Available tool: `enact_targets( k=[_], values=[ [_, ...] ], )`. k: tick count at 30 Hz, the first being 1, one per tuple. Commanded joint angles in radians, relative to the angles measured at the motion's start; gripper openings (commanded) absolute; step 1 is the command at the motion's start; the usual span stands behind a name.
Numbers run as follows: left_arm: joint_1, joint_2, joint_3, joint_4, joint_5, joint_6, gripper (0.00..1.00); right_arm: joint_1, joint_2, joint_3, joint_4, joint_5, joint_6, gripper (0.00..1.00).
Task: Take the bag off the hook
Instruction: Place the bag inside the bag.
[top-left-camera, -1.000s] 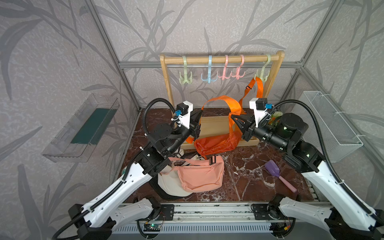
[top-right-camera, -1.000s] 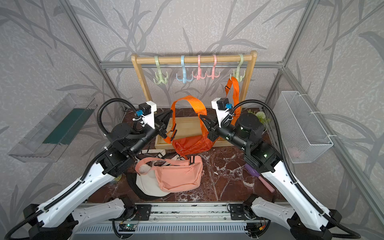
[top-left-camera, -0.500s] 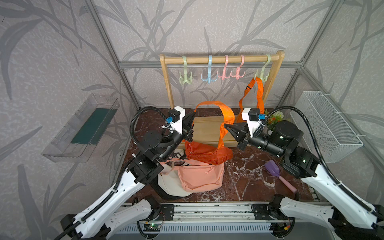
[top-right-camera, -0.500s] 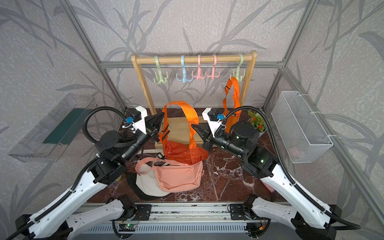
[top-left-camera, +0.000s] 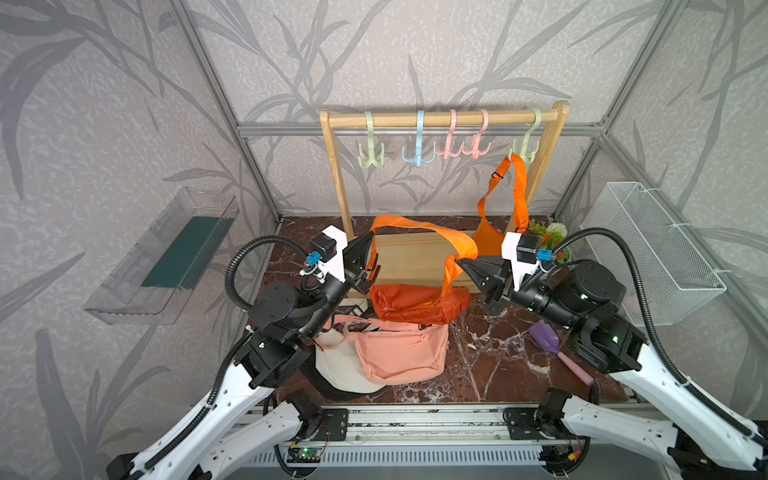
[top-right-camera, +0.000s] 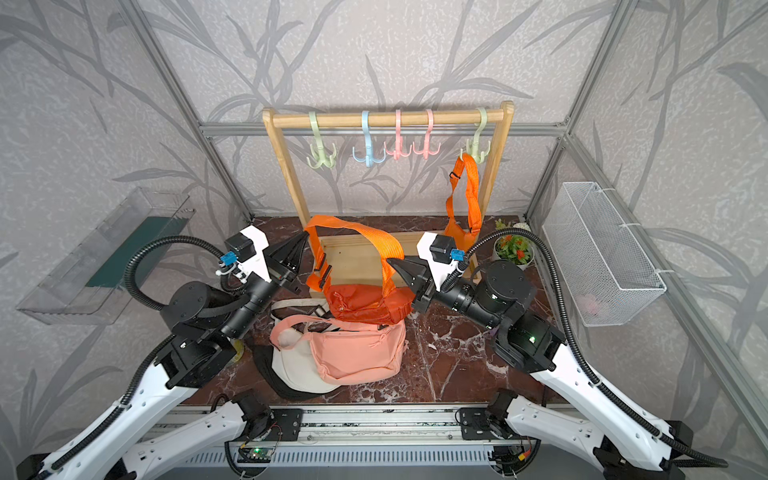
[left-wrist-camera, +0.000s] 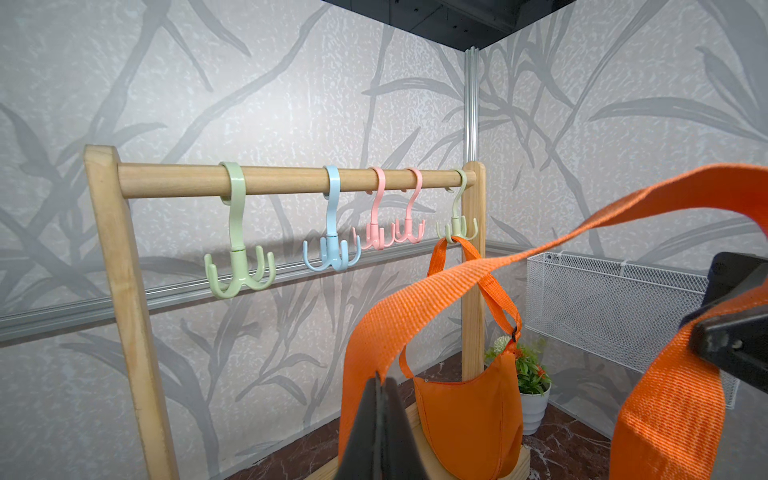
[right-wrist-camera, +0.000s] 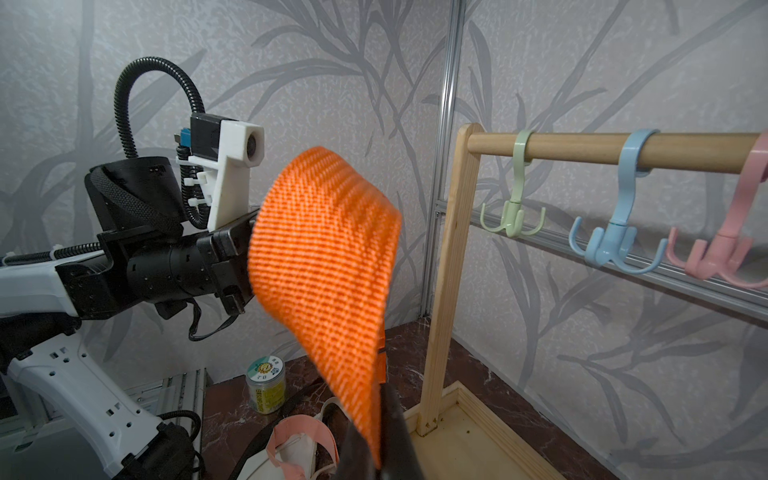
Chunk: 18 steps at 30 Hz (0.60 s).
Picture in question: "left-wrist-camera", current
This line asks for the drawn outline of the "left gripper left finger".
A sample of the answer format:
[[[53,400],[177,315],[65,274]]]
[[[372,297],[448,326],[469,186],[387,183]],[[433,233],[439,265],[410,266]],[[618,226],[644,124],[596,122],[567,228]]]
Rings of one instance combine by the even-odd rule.
[[[381,380],[379,375],[366,382],[354,425],[335,479],[381,478]]]

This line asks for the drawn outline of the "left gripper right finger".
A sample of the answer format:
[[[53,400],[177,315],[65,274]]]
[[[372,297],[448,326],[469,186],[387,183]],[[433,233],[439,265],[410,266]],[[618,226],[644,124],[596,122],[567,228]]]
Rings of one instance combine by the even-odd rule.
[[[394,379],[387,378],[384,381],[381,400],[380,477],[427,479],[428,475]]]

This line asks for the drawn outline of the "light orange sling bag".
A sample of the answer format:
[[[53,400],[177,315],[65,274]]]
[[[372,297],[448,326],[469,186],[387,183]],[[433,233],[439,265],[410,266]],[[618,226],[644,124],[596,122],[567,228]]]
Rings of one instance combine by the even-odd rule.
[[[523,414],[515,368],[521,336],[519,311],[497,279],[479,288],[496,323],[512,338],[491,365],[472,380],[414,380],[422,430],[442,466],[459,479],[498,479],[517,464]]]

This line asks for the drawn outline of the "dark orange sling bag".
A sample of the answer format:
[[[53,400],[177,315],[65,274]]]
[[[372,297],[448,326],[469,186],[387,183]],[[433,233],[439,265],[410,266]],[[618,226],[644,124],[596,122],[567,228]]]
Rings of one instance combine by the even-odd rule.
[[[748,164],[707,165],[636,191],[604,207],[582,231],[690,208],[730,210],[767,224],[767,170]],[[388,378],[393,362],[432,319],[479,280],[515,262],[514,256],[472,256],[451,269],[432,266],[429,276],[376,304],[353,331],[343,378],[338,461],[343,457],[366,382]],[[694,326],[717,314],[767,306],[761,285],[727,300],[685,325],[656,357],[624,402],[612,438],[614,479],[707,479],[725,421],[718,369],[689,349]]]

